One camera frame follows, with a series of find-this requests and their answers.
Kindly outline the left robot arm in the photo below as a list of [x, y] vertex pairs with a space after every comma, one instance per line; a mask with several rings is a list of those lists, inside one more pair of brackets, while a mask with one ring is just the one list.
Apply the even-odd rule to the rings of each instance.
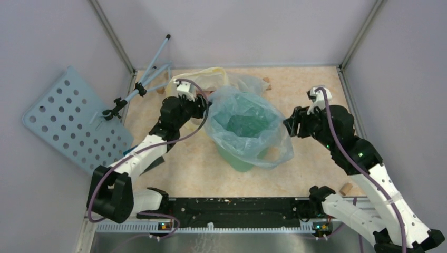
[[144, 211], [162, 218], [169, 211], [167, 194], [156, 188], [134, 192], [136, 179], [182, 141], [180, 129], [191, 118], [205, 121], [211, 103], [204, 95], [193, 100], [186, 95], [163, 100], [160, 117], [145, 139], [116, 162], [96, 167], [92, 174], [87, 217], [92, 223], [104, 219], [123, 223], [131, 214]]

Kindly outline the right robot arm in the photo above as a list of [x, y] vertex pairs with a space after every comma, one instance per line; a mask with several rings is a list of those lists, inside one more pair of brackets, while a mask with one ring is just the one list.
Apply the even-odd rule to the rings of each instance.
[[332, 216], [364, 237], [376, 252], [426, 252], [445, 241], [443, 233], [425, 225], [390, 179], [382, 157], [354, 131], [346, 108], [296, 107], [283, 121], [292, 137], [311, 137], [326, 147], [331, 159], [364, 191], [377, 211], [371, 216], [343, 200], [327, 186], [310, 188], [309, 210], [315, 217]]

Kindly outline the translucent white yellow trash bag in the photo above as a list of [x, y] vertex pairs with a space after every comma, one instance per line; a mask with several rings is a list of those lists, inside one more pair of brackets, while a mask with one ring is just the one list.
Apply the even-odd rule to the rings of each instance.
[[167, 98], [160, 109], [160, 123], [170, 130], [179, 130], [192, 117], [193, 102], [178, 97], [174, 80], [191, 80], [196, 87], [196, 96], [209, 96], [222, 87], [234, 87], [243, 92], [261, 95], [268, 85], [262, 78], [251, 75], [227, 72], [222, 67], [211, 67], [201, 71], [179, 74], [169, 81], [166, 88]]

